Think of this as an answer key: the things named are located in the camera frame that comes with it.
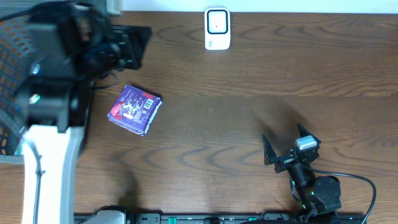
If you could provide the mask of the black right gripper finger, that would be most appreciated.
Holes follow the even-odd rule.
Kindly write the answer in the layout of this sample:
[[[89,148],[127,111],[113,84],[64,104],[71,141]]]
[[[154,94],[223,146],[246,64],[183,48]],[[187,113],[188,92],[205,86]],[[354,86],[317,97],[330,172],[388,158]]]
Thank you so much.
[[[311,136],[314,138],[317,144],[322,143],[321,140],[319,140],[315,135],[313,135],[303,124],[299,123],[297,126],[301,138],[304,138],[306,136]]]
[[[264,143],[264,164],[266,166],[269,166],[275,163],[277,155],[272,145],[270,144],[269,140],[266,138],[264,134],[262,135],[262,140]]]

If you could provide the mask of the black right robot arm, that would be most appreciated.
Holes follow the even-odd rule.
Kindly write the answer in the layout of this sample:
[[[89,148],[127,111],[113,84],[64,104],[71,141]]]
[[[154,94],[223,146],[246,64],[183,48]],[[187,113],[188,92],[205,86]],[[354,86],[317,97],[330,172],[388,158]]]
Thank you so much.
[[[264,164],[274,165],[276,173],[289,173],[293,194],[302,204],[298,219],[313,222],[316,216],[334,213],[341,207],[341,187],[336,177],[315,175],[310,163],[319,157],[321,140],[302,124],[298,125],[298,131],[300,137],[290,152],[283,156],[278,156],[263,136]]]

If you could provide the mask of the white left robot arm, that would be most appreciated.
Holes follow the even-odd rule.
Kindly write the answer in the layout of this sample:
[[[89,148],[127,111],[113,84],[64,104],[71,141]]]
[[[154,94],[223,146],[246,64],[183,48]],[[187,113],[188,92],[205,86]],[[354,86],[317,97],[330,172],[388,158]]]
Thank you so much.
[[[24,223],[73,223],[75,169],[95,81],[141,67],[150,27],[121,26],[87,3],[44,2],[26,26],[38,59],[15,95],[24,124]]]

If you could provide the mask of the purple snack package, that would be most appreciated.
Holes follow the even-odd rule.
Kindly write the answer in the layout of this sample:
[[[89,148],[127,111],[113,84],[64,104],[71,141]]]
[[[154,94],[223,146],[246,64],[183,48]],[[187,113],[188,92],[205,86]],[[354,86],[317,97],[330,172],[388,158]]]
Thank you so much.
[[[108,113],[108,120],[144,136],[162,104],[160,97],[126,85]]]

